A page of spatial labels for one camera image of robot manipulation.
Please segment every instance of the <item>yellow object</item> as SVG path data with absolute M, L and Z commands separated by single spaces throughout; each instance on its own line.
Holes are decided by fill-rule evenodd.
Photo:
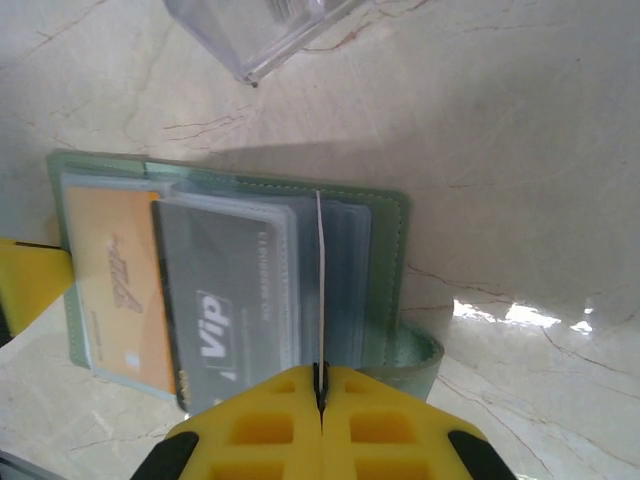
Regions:
M 312 372 L 293 368 L 182 422 L 133 479 L 160 473 L 179 480 L 515 478 L 473 425 L 349 368 L 328 369 L 321 417 Z M 469 467 L 452 431 L 486 445 L 489 454 L 484 447 L 474 454 L 493 452 L 499 469 Z M 191 446 L 180 444 L 189 435 Z M 168 458 L 176 452 L 182 460 Z
M 67 252 L 0 238 L 0 305 L 12 336 L 27 328 L 72 282 Z

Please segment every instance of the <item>card holder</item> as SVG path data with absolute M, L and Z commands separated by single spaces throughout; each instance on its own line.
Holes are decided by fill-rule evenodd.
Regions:
M 426 397 L 428 394 L 442 357 L 442 347 L 426 333 L 404 326 L 398 316 L 409 217 L 409 201 L 404 194 L 317 182 L 233 175 L 146 158 L 122 159 L 56 152 L 49 157 L 48 164 L 60 217 L 61 243 L 67 250 L 70 242 L 62 208 L 61 175 L 73 168 L 174 184 L 189 181 L 205 185 L 210 190 L 233 190 L 246 195 L 310 197 L 317 190 L 326 201 L 366 206 L 371 213 L 371 238 L 361 365 L 364 371 L 386 383 L 400 386 L 417 396 Z M 77 288 L 70 289 L 65 295 L 70 356 L 74 363 L 88 367 L 78 299 Z

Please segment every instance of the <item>orange card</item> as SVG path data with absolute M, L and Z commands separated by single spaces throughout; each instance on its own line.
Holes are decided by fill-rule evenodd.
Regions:
M 92 367 L 175 393 L 150 202 L 67 187 L 66 215 Z

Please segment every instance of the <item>clear plastic box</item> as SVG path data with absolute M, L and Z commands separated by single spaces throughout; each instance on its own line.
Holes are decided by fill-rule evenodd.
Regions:
M 164 0 L 241 82 L 258 80 L 365 0 Z

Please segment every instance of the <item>wallet stitching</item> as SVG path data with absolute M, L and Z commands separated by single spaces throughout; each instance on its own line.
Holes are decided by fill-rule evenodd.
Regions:
M 64 296 L 64 310 L 67 313 L 67 318 L 73 318 L 74 320 L 71 322 L 67 322 L 67 328 L 69 330 L 69 346 L 70 346 L 70 350 L 71 350 L 71 354 L 72 354 L 72 360 L 76 360 L 78 361 L 78 352 L 76 351 L 76 346 L 77 346 L 77 342 L 76 342 L 76 322 L 78 321 L 78 319 L 76 318 L 76 315 L 74 313 L 74 309 L 71 306 L 71 298 L 67 298 L 67 295 L 71 295 L 71 294 L 65 294 Z
M 396 240 L 395 240 L 395 255 L 393 258 L 393 274 L 392 274 L 392 278 L 391 278 L 391 290 L 395 290 L 396 288 L 396 283 L 398 281 L 398 256 L 400 255 L 400 232 L 402 231 L 402 225 L 403 225 L 403 219 L 402 219 L 402 209 L 400 208 L 400 202 L 398 202 L 397 200 L 393 199 L 393 198 L 389 198 L 389 197 L 385 197 L 382 195 L 376 195 L 375 193 L 364 193 L 364 192 L 345 192 L 342 191 L 338 188 L 312 188 L 312 187 L 296 187 L 293 185 L 275 185 L 275 184 L 270 184 L 270 183 L 255 183 L 255 182 L 247 182 L 247 181 L 243 181 L 243 180 L 238 180 L 238 183 L 242 184 L 242 185 L 246 185 L 249 187 L 268 187 L 268 188 L 285 188 L 285 189 L 289 189 L 289 190 L 302 190 L 302 191 L 308 191 L 308 192 L 315 192 L 315 191 L 320 191 L 320 192 L 330 192 L 330 193 L 337 193 L 339 195 L 346 195 L 349 197 L 373 197 L 373 198 L 377 198 L 377 199 L 381 199 L 381 200 L 391 200 L 393 202 L 393 204 L 395 205 L 397 211 L 398 211 L 398 228 L 396 229 Z M 387 318 L 387 322 L 393 322 L 393 319 L 391 318 L 391 304 L 392 304 L 392 297 L 390 296 L 388 301 L 387 301 L 387 312 L 385 314 L 385 317 Z M 385 333 L 385 343 L 387 344 L 385 346 L 384 349 L 384 365 L 386 365 L 388 363 L 388 343 L 389 343 L 389 335 L 388 335 L 388 331 L 387 333 Z
M 415 375 L 403 375 L 400 377 L 382 377 L 380 376 L 380 378 L 384 378 L 384 381 L 392 381 L 392 382 L 399 382 L 401 380 L 415 380 L 416 378 L 419 377 L 426 377 L 428 375 L 430 375 L 431 372 L 428 370 L 422 370 L 420 373 L 416 373 Z

